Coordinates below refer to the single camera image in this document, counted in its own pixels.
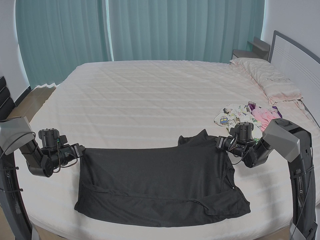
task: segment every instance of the cartoon print shirt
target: cartoon print shirt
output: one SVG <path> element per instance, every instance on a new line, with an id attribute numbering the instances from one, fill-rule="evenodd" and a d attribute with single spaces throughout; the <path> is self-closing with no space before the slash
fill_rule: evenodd
<path id="1" fill-rule="evenodd" d="M 258 142 L 262 137 L 262 132 L 260 130 L 262 124 L 249 112 L 248 105 L 227 104 L 214 118 L 214 122 L 219 126 L 226 126 L 226 129 L 229 132 L 230 128 L 235 127 L 237 123 L 251 122 L 254 125 L 252 138 Z"/>

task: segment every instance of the mattress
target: mattress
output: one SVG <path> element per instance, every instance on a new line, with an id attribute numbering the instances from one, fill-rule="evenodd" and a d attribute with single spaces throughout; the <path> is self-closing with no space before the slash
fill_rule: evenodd
<path id="1" fill-rule="evenodd" d="M 35 132 L 56 128 L 70 144 L 90 148 L 176 146 L 180 135 L 227 136 L 214 123 L 228 103 L 268 106 L 258 85 L 237 66 L 200 61 L 115 61 L 78 66 L 34 116 Z M 316 203 L 320 201 L 320 132 L 299 101 L 276 103 L 284 118 L 310 131 Z M 235 184 L 250 202 L 239 218 L 189 227 L 143 227 L 98 221 L 74 210 L 79 163 L 50 178 L 33 176 L 16 151 L 22 197 L 34 224 L 67 239 L 255 239 L 289 225 L 292 192 L 288 165 L 276 151 L 266 163 L 235 165 Z"/>

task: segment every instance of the pink garment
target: pink garment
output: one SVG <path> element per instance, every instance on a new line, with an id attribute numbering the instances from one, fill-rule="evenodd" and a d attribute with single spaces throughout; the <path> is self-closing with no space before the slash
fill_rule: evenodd
<path id="1" fill-rule="evenodd" d="M 256 106 L 254 110 L 252 110 L 252 115 L 254 118 L 261 122 L 262 126 L 260 130 L 263 132 L 270 121 L 275 118 L 279 118 L 279 115 L 276 111 L 269 111 L 266 108 L 259 108 Z"/>

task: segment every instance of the tiled floor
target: tiled floor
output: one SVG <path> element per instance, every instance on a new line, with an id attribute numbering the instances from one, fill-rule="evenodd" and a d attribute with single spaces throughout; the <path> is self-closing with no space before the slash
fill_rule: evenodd
<path id="1" fill-rule="evenodd" d="M 26 116 L 30 122 L 38 110 L 42 107 L 44 102 L 50 97 L 55 87 L 41 87 L 36 88 L 30 92 L 27 97 L 16 107 L 9 118 L 17 116 Z M 39 235 L 42 240 L 65 240 L 56 234 L 37 227 Z M 289 238 L 289 227 L 286 227 L 278 232 L 257 238 L 256 240 L 287 240 Z M 9 227 L 9 224 L 0 208 L 0 240 L 14 240 L 14 235 Z"/>

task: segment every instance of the curtain fold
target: curtain fold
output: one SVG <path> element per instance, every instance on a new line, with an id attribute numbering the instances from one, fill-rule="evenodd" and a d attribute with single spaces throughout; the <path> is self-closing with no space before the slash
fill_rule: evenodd
<path id="1" fill-rule="evenodd" d="M 59 84 L 83 63 L 112 60 L 103 1 L 16 0 L 18 41 L 31 88 Z"/>
<path id="2" fill-rule="evenodd" d="M 261 37 L 264 0 L 108 0 L 114 60 L 228 62 Z"/>

